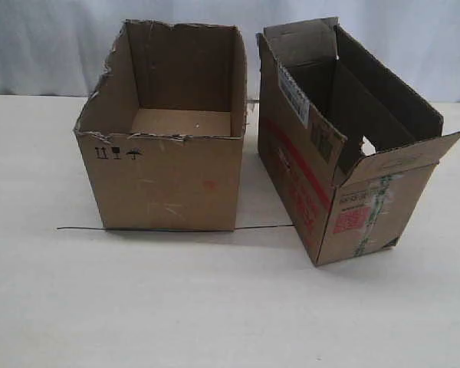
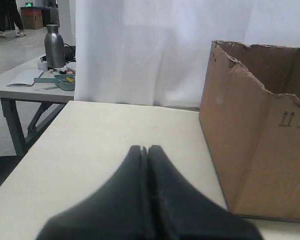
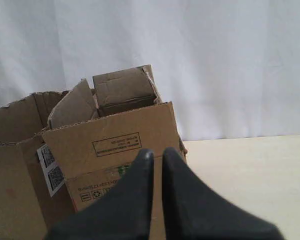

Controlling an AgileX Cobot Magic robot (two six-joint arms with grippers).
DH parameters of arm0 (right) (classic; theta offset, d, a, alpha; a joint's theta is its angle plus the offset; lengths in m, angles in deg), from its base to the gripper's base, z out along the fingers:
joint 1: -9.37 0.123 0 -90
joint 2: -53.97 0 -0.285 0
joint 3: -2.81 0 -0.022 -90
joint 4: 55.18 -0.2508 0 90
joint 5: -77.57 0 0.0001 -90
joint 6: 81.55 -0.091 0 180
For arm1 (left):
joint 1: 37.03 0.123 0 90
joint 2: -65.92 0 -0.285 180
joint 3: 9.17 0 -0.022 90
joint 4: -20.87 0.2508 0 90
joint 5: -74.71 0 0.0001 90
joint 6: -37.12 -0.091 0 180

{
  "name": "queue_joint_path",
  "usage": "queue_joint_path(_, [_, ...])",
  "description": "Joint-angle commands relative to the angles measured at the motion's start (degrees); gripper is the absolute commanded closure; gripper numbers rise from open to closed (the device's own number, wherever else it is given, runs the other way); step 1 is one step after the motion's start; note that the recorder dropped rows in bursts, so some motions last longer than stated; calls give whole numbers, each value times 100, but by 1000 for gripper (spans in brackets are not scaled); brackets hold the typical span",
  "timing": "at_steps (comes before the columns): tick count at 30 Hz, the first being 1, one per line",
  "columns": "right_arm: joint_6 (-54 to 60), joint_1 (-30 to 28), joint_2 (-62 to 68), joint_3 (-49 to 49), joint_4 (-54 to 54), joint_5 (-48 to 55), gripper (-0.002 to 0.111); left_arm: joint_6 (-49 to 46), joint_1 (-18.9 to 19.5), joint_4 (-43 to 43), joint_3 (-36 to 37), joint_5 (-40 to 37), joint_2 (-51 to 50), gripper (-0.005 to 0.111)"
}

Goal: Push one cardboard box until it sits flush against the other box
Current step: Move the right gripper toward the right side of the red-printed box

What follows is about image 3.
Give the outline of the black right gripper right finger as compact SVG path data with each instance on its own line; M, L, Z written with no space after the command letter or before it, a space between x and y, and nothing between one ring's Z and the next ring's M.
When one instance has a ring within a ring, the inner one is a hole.
M282 240L272 223L237 207L202 182L173 147L162 155L168 240Z

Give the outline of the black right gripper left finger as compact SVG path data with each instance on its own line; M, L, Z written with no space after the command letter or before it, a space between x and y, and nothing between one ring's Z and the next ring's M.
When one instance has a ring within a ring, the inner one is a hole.
M147 240L154 191L154 153L141 149L101 199L55 224L47 240Z

